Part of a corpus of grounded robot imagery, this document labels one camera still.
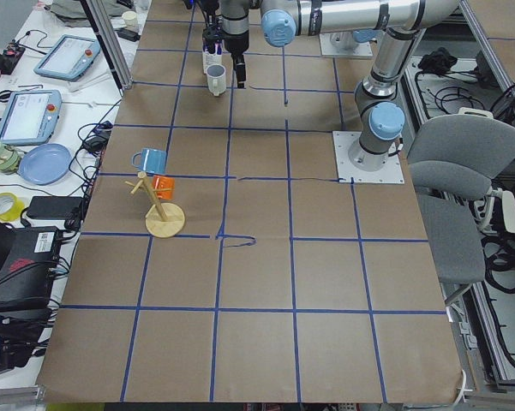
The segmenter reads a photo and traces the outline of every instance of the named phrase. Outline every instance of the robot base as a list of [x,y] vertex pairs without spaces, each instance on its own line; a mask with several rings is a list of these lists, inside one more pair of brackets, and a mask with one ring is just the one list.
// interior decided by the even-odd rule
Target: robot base
[[349,159],[349,149],[360,138],[360,132],[334,131],[335,158],[337,173],[341,182],[372,184],[404,184],[404,175],[398,156],[389,157],[382,169],[366,171],[356,167]]
[[360,43],[355,49],[338,49],[330,40],[332,35],[330,33],[320,35],[320,49],[322,50],[323,57],[347,57],[360,60],[371,60],[374,53],[371,51],[369,43]]

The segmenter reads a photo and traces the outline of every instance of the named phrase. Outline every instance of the blue grid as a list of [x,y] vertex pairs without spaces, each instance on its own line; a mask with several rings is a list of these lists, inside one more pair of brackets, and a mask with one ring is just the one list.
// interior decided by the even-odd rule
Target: blue grid
[[[200,52],[200,51],[190,51],[189,50],[189,40],[190,40],[190,28],[192,28],[193,21],[194,21],[194,13],[191,16],[190,21],[165,21],[165,22],[183,22],[189,24],[189,34],[186,40],[186,47],[183,55],[183,63],[181,68],[181,73],[179,75],[179,81],[176,85],[169,85],[169,84],[160,84],[160,83],[144,83],[144,84],[150,84],[153,86],[175,86],[177,88],[177,94],[175,99],[175,106],[174,110],[172,112],[171,116],[171,124],[170,126],[153,126],[153,125],[136,125],[136,124],[117,124],[115,127],[135,127],[135,128],[168,128],[169,129],[169,138],[168,143],[166,146],[166,151],[169,151],[170,149],[170,143],[171,143],[171,135],[175,128],[175,117],[177,114],[177,106],[179,101],[179,94],[181,91],[181,88],[185,85],[182,84],[183,82],[183,73],[186,63],[186,58],[189,52]],[[337,73],[337,66],[335,64],[335,61],[333,61],[333,70],[335,75],[335,80],[337,84],[337,90],[336,91],[321,91],[321,90],[292,90],[287,88],[287,81],[286,81],[286,71],[285,71],[285,57],[286,56],[299,56],[299,57],[305,57],[300,55],[287,55],[284,50],[282,50],[282,62],[283,62],[283,81],[284,81],[284,88],[278,89],[278,91],[282,91],[284,93],[284,102],[288,103],[288,93],[291,91],[306,91],[306,92],[333,92],[336,93],[338,96],[338,107],[339,107],[339,116],[341,118],[342,124],[343,122],[343,107],[342,107],[342,101],[341,101],[341,95],[342,93],[351,93],[351,92],[342,92],[339,88],[339,79],[338,79],[338,73]],[[110,305],[76,305],[76,304],[70,304],[70,305],[62,305],[63,308],[69,308],[69,309],[78,309],[78,310],[92,310],[92,309],[99,309],[99,310],[130,310],[135,311],[135,318],[132,328],[132,334],[130,338],[130,345],[129,345],[129,353],[126,359],[126,366],[125,366],[125,373],[123,378],[123,387],[122,387],[122,393],[120,395],[120,402],[125,401],[126,393],[129,387],[129,373],[130,373],[130,367],[131,367],[131,361],[133,356],[134,347],[136,344],[136,334],[137,334],[137,327],[138,327],[138,320],[139,320],[139,314],[140,312],[145,311],[163,311],[163,312],[200,312],[200,313],[213,313],[213,345],[212,345],[212,364],[211,364],[211,376],[210,376],[210,387],[209,387],[209,401],[214,401],[214,391],[215,391],[215,369],[216,369],[216,360],[217,360],[217,347],[219,344],[218,341],[218,332],[219,332],[219,321],[220,321],[220,314],[221,313],[291,313],[293,318],[293,338],[294,338],[294,356],[295,356],[295,383],[296,383],[296,399],[299,402],[303,402],[304,398],[302,398],[302,387],[301,387],[301,375],[300,375],[300,365],[299,365],[299,345],[298,345],[298,331],[297,331],[297,315],[299,313],[313,313],[313,314],[339,314],[339,315],[345,315],[345,314],[367,314],[369,316],[370,324],[371,324],[371,331],[373,336],[373,342],[374,342],[374,352],[375,352],[375,358],[377,363],[377,373],[378,378],[380,381],[380,389],[381,389],[381,395],[383,402],[387,402],[388,397],[386,393],[386,386],[385,381],[383,377],[381,362],[380,362],[380,349],[378,344],[378,339],[376,335],[376,329],[374,324],[374,317],[377,315],[393,315],[393,314],[402,314],[402,315],[446,315],[446,312],[444,310],[422,310],[422,311],[413,311],[413,310],[374,310],[371,296],[369,292],[369,284],[368,284],[368,273],[366,269],[366,262],[365,262],[365,254],[363,249],[363,244],[366,242],[408,242],[408,243],[426,243],[426,240],[423,239],[384,239],[384,238],[362,238],[362,233],[360,230],[360,220],[358,215],[358,206],[356,202],[356,190],[354,188],[353,184],[347,185],[347,195],[350,195],[352,197],[353,206],[354,206],[354,213],[355,213],[355,219],[356,219],[356,237],[346,237],[346,238],[320,238],[320,237],[302,237],[302,236],[295,236],[294,230],[293,230],[293,204],[292,204],[292,182],[297,180],[311,180],[311,179],[297,179],[293,178],[291,176],[291,165],[290,165],[290,132],[319,132],[323,133],[323,131],[319,130],[295,130],[290,129],[288,120],[285,120],[285,128],[284,129],[264,129],[264,128],[233,128],[232,127],[232,111],[234,106],[234,99],[235,99],[235,93],[236,89],[234,88],[234,79],[233,83],[231,84],[231,100],[230,100],[230,108],[229,108],[229,125],[226,128],[210,128],[210,127],[179,127],[179,128],[193,128],[193,129],[222,129],[228,131],[228,137],[227,137],[227,147],[226,147],[226,164],[225,164],[225,175],[224,176],[174,176],[176,178],[196,178],[196,179],[213,179],[213,180],[224,180],[225,182],[225,193],[224,193],[224,202],[223,202],[223,211],[222,211],[222,220],[221,224],[219,226],[218,233],[215,235],[215,240],[219,241],[219,263],[218,263],[218,272],[217,272],[217,284],[216,284],[216,293],[215,293],[215,304],[213,307],[154,307],[154,306],[142,306],[142,297],[144,294],[145,289],[145,283],[147,279],[147,268],[149,265],[149,261],[151,258],[152,253],[152,246],[153,246],[153,238],[147,234],[138,234],[138,233],[125,233],[125,232],[92,232],[92,231],[85,231],[83,235],[105,235],[105,236],[133,236],[133,237],[147,237],[148,238],[148,245],[147,245],[147,254],[145,257],[145,263],[143,267],[143,272],[141,273],[141,283],[140,283],[140,290],[139,295],[137,299],[137,303],[135,306],[127,305],[127,306],[110,306]],[[223,269],[223,251],[226,247],[225,245],[225,239],[227,238],[240,238],[244,240],[249,240],[250,243],[247,245],[251,245],[253,241],[255,243],[255,238],[248,236],[248,235],[234,235],[234,234],[226,234],[225,233],[225,222],[226,222],[226,212],[227,212],[227,206],[228,206],[228,191],[229,191],[229,181],[231,179],[236,179],[235,176],[230,175],[230,151],[231,151],[231,137],[233,131],[279,131],[285,133],[285,147],[286,147],[286,157],[287,157],[287,177],[265,177],[265,176],[252,176],[252,177],[244,177],[245,180],[273,180],[273,181],[286,181],[287,182],[287,199],[288,199],[288,206],[289,206],[289,228],[290,228],[290,287],[291,287],[291,300],[292,300],[292,307],[291,308],[244,308],[244,307],[221,307],[220,306],[220,291],[221,291],[221,275],[222,275],[222,269]],[[135,176],[136,173],[100,173],[101,176]],[[337,180],[325,180],[327,182],[338,182]],[[210,235],[184,235],[179,234],[176,235],[177,238],[194,238],[194,239],[212,239]],[[306,308],[301,309],[297,307],[296,304],[296,262],[295,262],[295,251],[294,251],[294,245],[298,241],[330,241],[330,242],[355,242],[359,246],[360,255],[361,255],[361,264],[362,264],[362,273],[364,277],[364,283],[365,283],[365,289],[366,289],[366,296],[367,296],[367,302],[368,302],[368,309],[362,309],[362,310],[336,310],[336,309],[312,309],[312,308]]]

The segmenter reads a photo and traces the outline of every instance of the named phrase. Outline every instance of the gray chair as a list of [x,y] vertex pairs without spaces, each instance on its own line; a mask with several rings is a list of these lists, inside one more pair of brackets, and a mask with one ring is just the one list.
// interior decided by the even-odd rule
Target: gray chair
[[515,158],[515,128],[484,116],[439,116],[425,122],[408,152],[408,163],[434,265],[441,283],[459,285],[452,304],[484,279],[481,237],[467,205],[430,195],[431,189],[465,200],[499,197],[491,187]]

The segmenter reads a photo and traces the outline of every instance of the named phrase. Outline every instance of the blue plate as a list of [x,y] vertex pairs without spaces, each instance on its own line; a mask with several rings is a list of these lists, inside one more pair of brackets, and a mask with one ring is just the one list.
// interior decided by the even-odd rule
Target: blue plate
[[56,182],[69,171],[69,149],[60,144],[43,144],[25,154],[19,163],[19,175],[32,184]]

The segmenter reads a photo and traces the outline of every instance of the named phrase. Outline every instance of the tape roll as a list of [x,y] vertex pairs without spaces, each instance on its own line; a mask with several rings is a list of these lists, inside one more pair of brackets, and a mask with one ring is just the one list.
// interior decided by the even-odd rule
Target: tape roll
[[0,220],[14,221],[21,216],[25,205],[12,193],[0,194]]

